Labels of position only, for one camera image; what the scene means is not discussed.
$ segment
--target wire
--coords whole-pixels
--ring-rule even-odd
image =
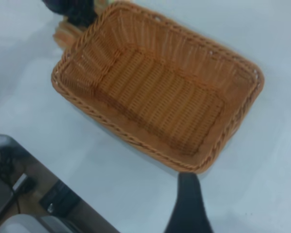
[[[12,191],[13,198],[15,199],[16,206],[17,206],[17,212],[20,214],[20,206],[19,206],[19,201],[17,194],[15,193],[15,190],[13,189],[13,184],[12,184],[12,179],[11,176],[14,172],[14,164],[13,164],[13,159],[10,155],[8,154],[1,154],[0,153],[0,179],[8,185],[8,187]]]

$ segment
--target black object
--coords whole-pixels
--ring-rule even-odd
[[[51,215],[66,217],[79,203],[80,197],[76,195],[62,181],[58,181],[40,200],[40,205]]]
[[[33,178],[28,177],[26,182],[22,186],[22,188],[20,190],[20,193],[21,194],[27,194],[27,193],[31,192],[32,190],[34,190],[36,185],[37,185],[36,181]]]
[[[97,18],[94,0],[42,0],[46,7],[59,15],[67,16],[68,22],[88,27]]]
[[[12,188],[0,179],[0,220],[14,202],[18,204],[17,198],[24,190],[31,191],[34,188],[33,184],[35,181],[25,173],[21,175]]]
[[[12,137],[4,134],[0,134],[0,154],[3,156],[10,156],[14,159],[31,156],[31,154]]]
[[[213,233],[196,174],[179,174],[178,198],[165,233]]]

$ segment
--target rectangular basket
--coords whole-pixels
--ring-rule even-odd
[[[260,69],[147,9],[110,5],[67,49],[54,88],[178,171],[203,172],[263,88]]]

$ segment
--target white tabletop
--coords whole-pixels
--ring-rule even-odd
[[[265,87],[200,175],[218,233],[291,232],[291,0],[136,0],[257,63]],[[0,133],[12,136],[121,233],[162,233],[177,173],[132,149],[55,92],[60,17],[0,0]]]

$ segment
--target basket bottom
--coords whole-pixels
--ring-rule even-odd
[[[115,109],[134,125],[119,122],[125,131],[138,138],[138,129],[145,130],[149,141],[167,145],[180,157],[198,152],[225,104],[198,77],[138,48],[124,50],[104,76],[83,77],[88,78],[82,82],[87,85],[82,90],[88,90],[83,98],[94,97],[107,106],[102,114],[107,116],[108,109]]]

